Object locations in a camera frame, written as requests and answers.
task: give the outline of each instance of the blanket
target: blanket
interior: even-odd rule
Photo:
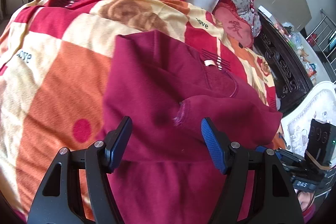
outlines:
[[[264,58],[201,8],[179,0],[34,0],[13,14],[0,37],[0,190],[13,208],[27,216],[61,147],[84,149],[96,140],[115,36],[154,29],[211,52],[220,69],[275,108]],[[92,218],[85,172],[80,176]]]

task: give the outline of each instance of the metal railing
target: metal railing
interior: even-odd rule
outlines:
[[[336,83],[336,23],[321,9],[321,13],[324,15],[321,22],[317,27],[306,37],[306,40],[313,39],[315,46],[312,46],[313,50],[316,52],[320,61],[322,62],[325,70],[327,71],[331,81]],[[317,34],[314,39],[311,35],[316,31],[319,32],[319,29],[323,30]]]

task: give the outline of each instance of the maroon garment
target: maroon garment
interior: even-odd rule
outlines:
[[[116,37],[103,110],[100,139],[124,115],[133,120],[123,161],[109,176],[126,224],[207,223],[225,176],[211,161],[202,118],[254,149],[272,142],[282,116],[239,77],[206,67],[194,48],[157,30]],[[253,174],[248,179],[240,219]]]

